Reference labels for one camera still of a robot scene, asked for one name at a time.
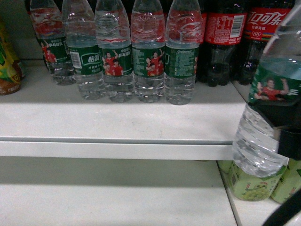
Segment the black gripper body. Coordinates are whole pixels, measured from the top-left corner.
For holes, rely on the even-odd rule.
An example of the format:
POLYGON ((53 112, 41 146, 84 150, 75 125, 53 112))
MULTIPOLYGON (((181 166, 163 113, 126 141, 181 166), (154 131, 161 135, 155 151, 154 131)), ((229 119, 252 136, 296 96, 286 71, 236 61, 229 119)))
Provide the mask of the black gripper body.
POLYGON ((296 161, 301 160, 301 128, 280 127, 278 154, 296 161))

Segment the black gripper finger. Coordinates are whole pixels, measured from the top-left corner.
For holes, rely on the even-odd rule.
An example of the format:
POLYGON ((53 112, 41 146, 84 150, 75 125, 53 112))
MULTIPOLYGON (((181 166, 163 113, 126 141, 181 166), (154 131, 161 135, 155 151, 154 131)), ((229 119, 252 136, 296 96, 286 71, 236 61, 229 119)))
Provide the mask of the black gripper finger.
POLYGON ((249 106, 272 128, 301 127, 301 97, 274 101, 249 98, 249 106))

